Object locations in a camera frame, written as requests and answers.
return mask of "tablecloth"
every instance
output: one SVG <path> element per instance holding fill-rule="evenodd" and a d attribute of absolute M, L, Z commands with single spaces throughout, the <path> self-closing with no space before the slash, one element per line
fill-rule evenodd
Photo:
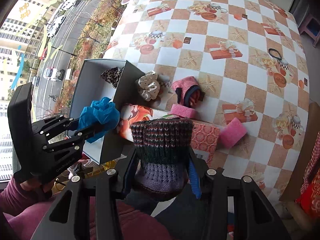
<path fill-rule="evenodd" d="M 252 176 L 278 201 L 308 119 L 308 69 L 292 14 L 266 0 L 130 0 L 104 58 L 162 75 L 148 106 L 167 111 L 177 101 L 172 82 L 194 76 L 205 92 L 197 119 L 223 127 L 238 117 L 248 131 L 209 165 Z"/>

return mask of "silver bolt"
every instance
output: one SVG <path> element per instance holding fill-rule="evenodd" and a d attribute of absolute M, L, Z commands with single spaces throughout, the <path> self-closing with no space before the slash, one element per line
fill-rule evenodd
<path fill-rule="evenodd" d="M 249 176 L 244 176 L 244 177 L 243 177 L 243 181 L 244 181 L 244 182 L 247 182 L 247 183 L 250 183 L 250 182 L 252 181 L 252 179 L 251 179 L 251 177 L 249 177 Z"/>
<path fill-rule="evenodd" d="M 116 173 L 116 170 L 115 169 L 109 169 L 109 170 L 107 170 L 107 174 L 108 175 L 113 175 L 113 174 L 115 174 Z"/>
<path fill-rule="evenodd" d="M 207 173 L 208 173 L 208 175 L 211 175 L 211 176 L 217 174 L 216 170 L 214 170 L 214 169 L 208 169 L 208 170 L 207 170 Z"/>
<path fill-rule="evenodd" d="M 78 175 L 73 176 L 73 177 L 71 178 L 71 181 L 72 181 L 72 182 L 78 182 L 79 180 L 80 180 L 80 177 L 79 177 Z"/>

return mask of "gray box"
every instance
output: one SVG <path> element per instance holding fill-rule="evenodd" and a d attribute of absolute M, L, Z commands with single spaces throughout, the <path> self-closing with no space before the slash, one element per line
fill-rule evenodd
<path fill-rule="evenodd" d="M 107 69 L 114 67 L 123 68 L 117 89 L 100 77 Z M 141 70 L 126 60 L 85 60 L 77 80 L 69 116 L 79 118 L 85 106 L 90 106 L 93 100 L 101 100 L 103 97 L 113 98 L 119 112 L 126 103 L 136 104 L 140 101 L 140 96 L 135 81 L 143 75 Z M 102 164 L 120 157 L 121 153 L 127 155 L 126 152 L 132 145 L 132 142 L 122 138 L 114 129 L 92 144 L 85 142 L 83 152 L 97 164 Z"/>

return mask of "road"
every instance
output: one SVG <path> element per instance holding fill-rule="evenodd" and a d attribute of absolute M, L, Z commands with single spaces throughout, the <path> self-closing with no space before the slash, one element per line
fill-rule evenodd
<path fill-rule="evenodd" d="M 92 15 L 94 10 L 98 7 L 99 0 L 82 1 L 77 7 L 72 7 L 67 11 L 68 14 L 64 22 L 62 23 L 58 33 L 51 38 L 52 46 L 59 47 L 63 45 L 61 49 L 72 53 L 81 31 L 85 24 L 89 20 L 89 15 Z M 54 102 L 48 98 L 49 95 L 60 95 L 62 88 L 62 81 L 49 81 L 43 77 L 43 73 L 47 67 L 55 67 L 58 69 L 67 70 L 71 59 L 71 55 L 62 51 L 59 51 L 55 57 L 48 59 L 44 65 L 44 68 L 39 73 L 40 83 L 38 87 L 38 95 L 36 99 L 35 116 L 38 120 L 42 119 L 47 110 L 54 109 Z"/>

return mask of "person's hand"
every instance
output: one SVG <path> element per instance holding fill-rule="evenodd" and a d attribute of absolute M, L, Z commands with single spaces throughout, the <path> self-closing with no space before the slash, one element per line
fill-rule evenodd
<path fill-rule="evenodd" d="M 42 186 L 42 189 L 43 189 L 43 192 L 46 193 L 48 192 L 50 189 L 52 189 L 53 185 L 54 185 L 54 181 L 51 181 L 47 184 L 44 184 Z M 36 188 L 39 188 L 41 186 L 41 183 L 36 179 L 36 178 L 32 178 L 32 179 L 28 179 L 27 181 L 25 182 L 22 182 L 20 184 L 21 188 L 25 191 L 31 191 L 31 190 L 34 190 Z"/>

